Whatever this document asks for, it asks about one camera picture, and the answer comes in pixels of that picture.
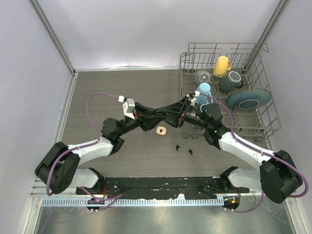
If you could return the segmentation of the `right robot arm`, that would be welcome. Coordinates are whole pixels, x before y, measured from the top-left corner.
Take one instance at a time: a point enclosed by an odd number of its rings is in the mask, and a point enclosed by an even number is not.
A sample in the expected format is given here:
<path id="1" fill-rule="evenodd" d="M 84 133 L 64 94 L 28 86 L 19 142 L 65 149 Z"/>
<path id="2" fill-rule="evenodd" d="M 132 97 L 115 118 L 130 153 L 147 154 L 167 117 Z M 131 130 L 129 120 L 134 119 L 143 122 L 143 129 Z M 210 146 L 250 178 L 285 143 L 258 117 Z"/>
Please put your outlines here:
<path id="1" fill-rule="evenodd" d="M 222 103 L 208 104 L 200 111 L 193 106 L 193 99 L 186 96 L 180 102 L 157 109 L 155 113 L 164 116 L 164 121 L 175 127 L 188 122 L 203 128 L 205 140 L 211 146 L 239 157 L 254 168 L 252 171 L 231 169 L 220 180 L 223 191 L 230 193 L 237 187 L 249 188 L 261 191 L 278 204 L 288 197 L 304 196 L 309 186 L 290 154 L 283 150 L 274 152 L 239 137 L 233 128 L 222 123 L 221 106 Z M 295 195 L 294 192 L 302 185 L 305 186 L 304 191 Z"/>

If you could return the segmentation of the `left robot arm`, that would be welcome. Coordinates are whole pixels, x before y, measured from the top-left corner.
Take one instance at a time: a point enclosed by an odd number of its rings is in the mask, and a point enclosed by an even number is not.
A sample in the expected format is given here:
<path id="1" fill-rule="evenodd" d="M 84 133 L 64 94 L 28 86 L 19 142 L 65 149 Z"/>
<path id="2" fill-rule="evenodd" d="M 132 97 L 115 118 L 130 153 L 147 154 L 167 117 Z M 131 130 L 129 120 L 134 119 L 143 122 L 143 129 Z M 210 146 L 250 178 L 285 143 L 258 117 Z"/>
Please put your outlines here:
<path id="1" fill-rule="evenodd" d="M 77 145 L 55 143 L 35 169 L 35 175 L 45 183 L 48 196 L 68 188 L 82 194 L 100 194 L 104 177 L 96 169 L 79 169 L 79 165 L 102 156 L 115 154 L 122 147 L 122 135 L 136 128 L 149 131 L 169 117 L 164 108 L 152 109 L 135 104 L 123 104 L 124 118 L 104 120 L 97 139 Z"/>

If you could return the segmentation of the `cream earbud charging case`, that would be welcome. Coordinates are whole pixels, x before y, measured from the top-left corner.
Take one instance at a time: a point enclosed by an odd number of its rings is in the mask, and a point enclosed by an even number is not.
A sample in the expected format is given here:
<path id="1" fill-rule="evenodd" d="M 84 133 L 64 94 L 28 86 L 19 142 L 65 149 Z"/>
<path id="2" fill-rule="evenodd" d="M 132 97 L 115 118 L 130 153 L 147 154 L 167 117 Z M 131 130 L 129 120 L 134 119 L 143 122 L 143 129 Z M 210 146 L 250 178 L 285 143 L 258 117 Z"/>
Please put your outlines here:
<path id="1" fill-rule="evenodd" d="M 156 133 L 161 136 L 166 135 L 166 132 L 167 132 L 166 127 L 158 126 L 156 129 Z"/>

